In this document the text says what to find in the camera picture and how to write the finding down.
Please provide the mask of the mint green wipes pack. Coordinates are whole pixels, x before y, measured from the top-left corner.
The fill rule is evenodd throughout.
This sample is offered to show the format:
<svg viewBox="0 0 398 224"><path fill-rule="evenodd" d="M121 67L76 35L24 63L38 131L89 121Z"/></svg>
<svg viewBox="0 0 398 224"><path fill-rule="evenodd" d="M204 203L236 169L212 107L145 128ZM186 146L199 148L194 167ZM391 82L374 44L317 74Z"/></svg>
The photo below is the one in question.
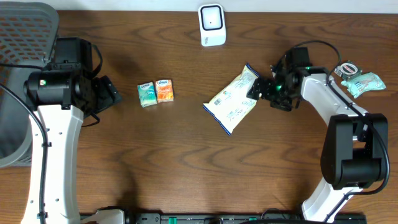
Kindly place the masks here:
<svg viewBox="0 0 398 224"><path fill-rule="evenodd" d="M384 90L384 82L375 73L362 74L352 80L342 81L341 84L347 87L348 92L357 98L367 91Z"/></svg>

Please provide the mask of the cream snack bag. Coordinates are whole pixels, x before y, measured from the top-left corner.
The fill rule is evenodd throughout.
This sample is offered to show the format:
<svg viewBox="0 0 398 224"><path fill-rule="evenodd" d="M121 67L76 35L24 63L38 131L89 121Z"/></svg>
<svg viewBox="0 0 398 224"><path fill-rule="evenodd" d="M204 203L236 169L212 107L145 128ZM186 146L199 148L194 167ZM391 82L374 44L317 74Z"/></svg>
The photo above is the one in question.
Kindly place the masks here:
<svg viewBox="0 0 398 224"><path fill-rule="evenodd" d="M245 64L242 72L203 108L220 124L227 135L231 135L234 128L255 107L257 101L247 97L254 81L259 74Z"/></svg>

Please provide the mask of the teal tissue box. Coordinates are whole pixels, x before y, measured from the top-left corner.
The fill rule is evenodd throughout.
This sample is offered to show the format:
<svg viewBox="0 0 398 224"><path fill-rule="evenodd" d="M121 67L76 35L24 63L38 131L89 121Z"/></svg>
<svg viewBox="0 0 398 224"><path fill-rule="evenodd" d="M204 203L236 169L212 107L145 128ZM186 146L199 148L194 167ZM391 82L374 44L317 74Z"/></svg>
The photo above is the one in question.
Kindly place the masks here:
<svg viewBox="0 0 398 224"><path fill-rule="evenodd" d="M143 108L157 104L155 86L152 82L137 86L140 104Z"/></svg>

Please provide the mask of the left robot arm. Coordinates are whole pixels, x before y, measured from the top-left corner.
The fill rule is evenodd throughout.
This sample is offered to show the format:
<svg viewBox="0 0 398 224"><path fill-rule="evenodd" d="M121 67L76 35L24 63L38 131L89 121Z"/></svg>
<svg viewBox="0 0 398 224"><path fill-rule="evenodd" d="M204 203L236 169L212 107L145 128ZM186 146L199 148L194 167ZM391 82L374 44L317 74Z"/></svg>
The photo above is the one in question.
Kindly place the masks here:
<svg viewBox="0 0 398 224"><path fill-rule="evenodd" d="M23 223L123 223L124 213L82 219L76 199L77 146L83 120L121 101L102 65L93 66L96 45L58 38L53 59L24 83L32 127L29 196Z"/></svg>

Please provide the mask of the orange small packet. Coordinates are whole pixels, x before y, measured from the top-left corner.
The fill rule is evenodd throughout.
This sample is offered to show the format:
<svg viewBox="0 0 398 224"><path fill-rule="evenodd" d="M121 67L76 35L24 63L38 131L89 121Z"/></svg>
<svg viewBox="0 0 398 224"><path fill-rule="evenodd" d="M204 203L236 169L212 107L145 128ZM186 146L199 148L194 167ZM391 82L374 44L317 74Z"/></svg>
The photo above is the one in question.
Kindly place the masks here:
<svg viewBox="0 0 398 224"><path fill-rule="evenodd" d="M174 100L174 91L171 80L157 80L155 82L157 102L170 102Z"/></svg>

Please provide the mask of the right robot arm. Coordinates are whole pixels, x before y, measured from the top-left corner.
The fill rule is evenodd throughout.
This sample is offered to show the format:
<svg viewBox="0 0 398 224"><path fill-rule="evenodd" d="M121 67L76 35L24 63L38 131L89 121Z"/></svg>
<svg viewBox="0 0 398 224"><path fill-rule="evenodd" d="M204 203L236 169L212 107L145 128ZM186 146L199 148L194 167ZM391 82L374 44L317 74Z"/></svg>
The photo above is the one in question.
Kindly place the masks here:
<svg viewBox="0 0 398 224"><path fill-rule="evenodd" d="M272 68L272 78L257 78L247 97L291 111L309 102L327 125L320 158L322 179L302 203L302 219L333 223L355 195L374 195L389 180L388 122L371 114L341 91L325 67L314 66L304 44L289 49Z"/></svg>

